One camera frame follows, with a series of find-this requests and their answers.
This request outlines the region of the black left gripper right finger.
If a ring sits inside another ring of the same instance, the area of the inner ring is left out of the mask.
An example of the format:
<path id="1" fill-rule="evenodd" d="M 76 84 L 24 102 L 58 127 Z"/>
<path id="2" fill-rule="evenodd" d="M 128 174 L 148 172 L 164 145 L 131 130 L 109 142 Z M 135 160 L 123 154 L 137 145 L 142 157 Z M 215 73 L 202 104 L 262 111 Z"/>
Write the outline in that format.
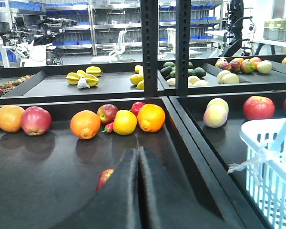
<path id="1" fill-rule="evenodd" d="M 139 148 L 145 229 L 229 229 L 231 225 L 198 203 L 163 167 L 150 147 Z"/>

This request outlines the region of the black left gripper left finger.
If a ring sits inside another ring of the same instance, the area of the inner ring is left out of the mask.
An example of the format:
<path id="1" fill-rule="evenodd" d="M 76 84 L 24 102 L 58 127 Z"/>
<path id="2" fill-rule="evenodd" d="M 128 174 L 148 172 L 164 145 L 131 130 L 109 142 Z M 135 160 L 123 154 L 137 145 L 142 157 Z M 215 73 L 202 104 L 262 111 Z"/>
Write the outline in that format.
<path id="1" fill-rule="evenodd" d="M 125 151 L 107 182 L 79 210 L 53 229 L 140 229 L 138 152 Z"/>

